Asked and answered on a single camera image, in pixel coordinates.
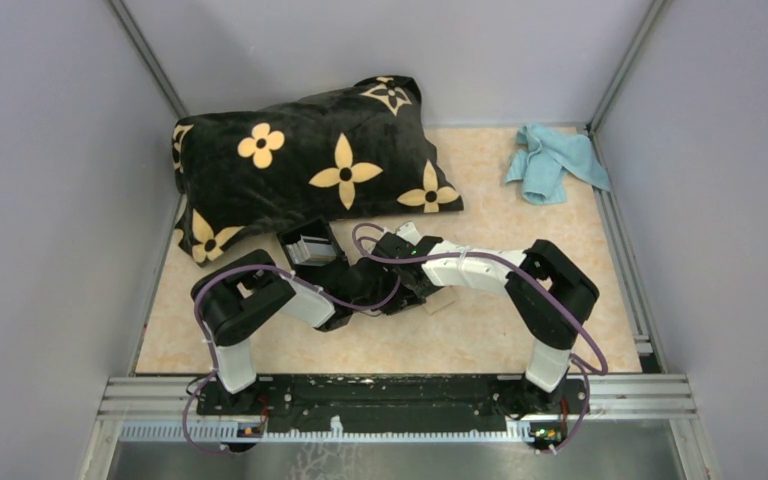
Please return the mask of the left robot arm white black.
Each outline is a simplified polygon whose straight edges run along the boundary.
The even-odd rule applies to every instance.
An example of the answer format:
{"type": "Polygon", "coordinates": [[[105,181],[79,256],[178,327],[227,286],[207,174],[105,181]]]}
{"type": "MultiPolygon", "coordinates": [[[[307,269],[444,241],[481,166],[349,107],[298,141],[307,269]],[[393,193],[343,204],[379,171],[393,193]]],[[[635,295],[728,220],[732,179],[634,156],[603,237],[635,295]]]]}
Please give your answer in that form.
{"type": "Polygon", "coordinates": [[[367,258],[350,264],[338,255],[287,272],[263,249],[203,277],[190,296],[215,371],[198,394],[201,415],[253,414],[266,404],[256,383],[251,338],[274,316],[330,332],[357,312],[394,315],[424,302],[395,271],[367,258]]]}

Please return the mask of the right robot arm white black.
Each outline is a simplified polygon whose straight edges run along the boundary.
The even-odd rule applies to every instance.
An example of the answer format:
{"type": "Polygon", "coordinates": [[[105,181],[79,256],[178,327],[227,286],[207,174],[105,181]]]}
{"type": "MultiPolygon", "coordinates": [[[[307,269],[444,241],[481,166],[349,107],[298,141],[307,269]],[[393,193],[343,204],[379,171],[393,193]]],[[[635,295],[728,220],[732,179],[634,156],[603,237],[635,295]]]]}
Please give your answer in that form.
{"type": "Polygon", "coordinates": [[[533,337],[521,392],[527,406],[558,406],[577,340],[600,349],[586,332],[600,292],[559,247],[538,239],[519,250],[489,250],[419,235],[412,223],[387,232],[363,256],[393,268],[419,296],[463,287],[508,298],[533,337]]]}

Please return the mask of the light blue towel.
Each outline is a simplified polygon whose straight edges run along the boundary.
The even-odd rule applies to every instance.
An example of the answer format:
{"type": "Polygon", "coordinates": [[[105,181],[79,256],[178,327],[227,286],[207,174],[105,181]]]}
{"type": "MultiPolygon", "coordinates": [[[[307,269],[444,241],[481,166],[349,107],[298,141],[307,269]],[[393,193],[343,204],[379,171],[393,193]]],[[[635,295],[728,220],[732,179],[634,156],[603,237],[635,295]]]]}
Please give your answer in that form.
{"type": "Polygon", "coordinates": [[[518,182],[522,198],[530,204],[565,203],[563,179],[568,174],[599,190],[612,189],[608,172],[585,135],[527,124],[517,131],[515,141],[517,150],[510,156],[504,183],[518,182]]]}

